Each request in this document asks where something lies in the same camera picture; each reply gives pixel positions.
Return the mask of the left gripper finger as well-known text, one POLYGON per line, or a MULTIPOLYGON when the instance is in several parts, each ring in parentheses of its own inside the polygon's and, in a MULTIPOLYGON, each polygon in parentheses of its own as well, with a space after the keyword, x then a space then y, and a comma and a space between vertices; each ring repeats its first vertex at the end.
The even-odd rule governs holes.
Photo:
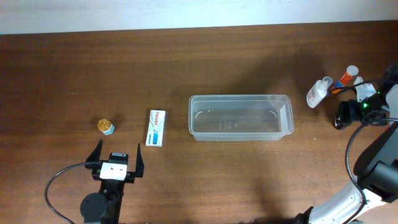
POLYGON ((101 166, 100 155, 102 150, 103 140, 100 139, 99 143, 93 150, 93 152, 87 157, 85 161, 86 169, 98 169, 101 166))
POLYGON ((137 154, 136 154, 136 170, 135 170, 135 178, 142 178, 144 175, 144 161, 141 155, 141 145, 137 145, 137 154))

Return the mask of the white Panadol box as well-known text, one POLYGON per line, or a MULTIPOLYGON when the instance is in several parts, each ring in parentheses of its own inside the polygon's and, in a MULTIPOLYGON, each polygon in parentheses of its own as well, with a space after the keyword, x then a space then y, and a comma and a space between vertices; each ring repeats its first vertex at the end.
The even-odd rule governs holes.
POLYGON ((166 111, 151 110, 146 137, 146 146, 162 147, 166 111))

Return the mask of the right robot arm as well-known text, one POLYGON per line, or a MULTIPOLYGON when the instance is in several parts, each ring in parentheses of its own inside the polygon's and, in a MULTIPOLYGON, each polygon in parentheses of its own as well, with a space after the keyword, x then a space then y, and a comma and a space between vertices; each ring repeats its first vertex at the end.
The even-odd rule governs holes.
POLYGON ((388 66, 382 78, 373 81, 361 77, 351 86, 336 83, 328 95, 353 90, 356 99, 338 105, 334 127, 342 130, 354 121, 361 124, 350 137, 345 150, 345 168, 349 184, 327 202, 299 213, 292 223, 357 223, 357 217, 375 207, 397 200, 397 64, 388 66), (349 164, 351 146, 367 126, 386 126, 386 130, 349 164))

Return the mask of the dark bottle white cap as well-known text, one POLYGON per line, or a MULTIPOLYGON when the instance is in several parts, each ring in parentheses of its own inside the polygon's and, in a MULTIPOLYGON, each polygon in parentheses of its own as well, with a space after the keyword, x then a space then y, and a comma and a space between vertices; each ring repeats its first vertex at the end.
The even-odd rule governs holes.
POLYGON ((334 121, 334 128, 338 130, 342 130, 347 128, 350 124, 352 123, 352 120, 346 119, 342 115, 336 115, 335 121, 334 121))

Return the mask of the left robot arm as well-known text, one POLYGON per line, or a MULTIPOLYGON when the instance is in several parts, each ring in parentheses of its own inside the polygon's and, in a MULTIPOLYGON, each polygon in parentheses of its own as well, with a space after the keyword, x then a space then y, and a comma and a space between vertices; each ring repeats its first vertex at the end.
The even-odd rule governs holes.
POLYGON ((80 204, 84 223, 118 224, 124 196, 124 186, 133 184, 144 175, 141 148, 137 148, 136 169, 128 171, 127 154, 112 152, 107 160, 101 160, 103 142, 99 141, 86 159, 85 168, 91 170, 94 180, 100 181, 97 193, 87 195, 80 204))

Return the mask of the orange tube white cap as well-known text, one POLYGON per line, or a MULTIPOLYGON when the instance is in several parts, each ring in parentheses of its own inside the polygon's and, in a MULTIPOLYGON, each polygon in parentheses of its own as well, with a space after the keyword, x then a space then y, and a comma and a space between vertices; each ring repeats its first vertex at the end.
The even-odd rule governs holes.
POLYGON ((330 91, 332 94, 339 93, 348 82, 359 73, 359 68, 355 65, 347 67, 345 73, 332 85, 330 91))

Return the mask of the white spray bottle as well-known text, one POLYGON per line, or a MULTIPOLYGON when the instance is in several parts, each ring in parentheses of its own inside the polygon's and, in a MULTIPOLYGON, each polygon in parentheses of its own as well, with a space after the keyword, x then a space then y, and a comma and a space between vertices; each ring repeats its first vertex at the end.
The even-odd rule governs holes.
POLYGON ((306 97, 310 108, 315 108, 326 97, 332 83, 333 79, 331 77, 323 77, 311 87, 306 97))

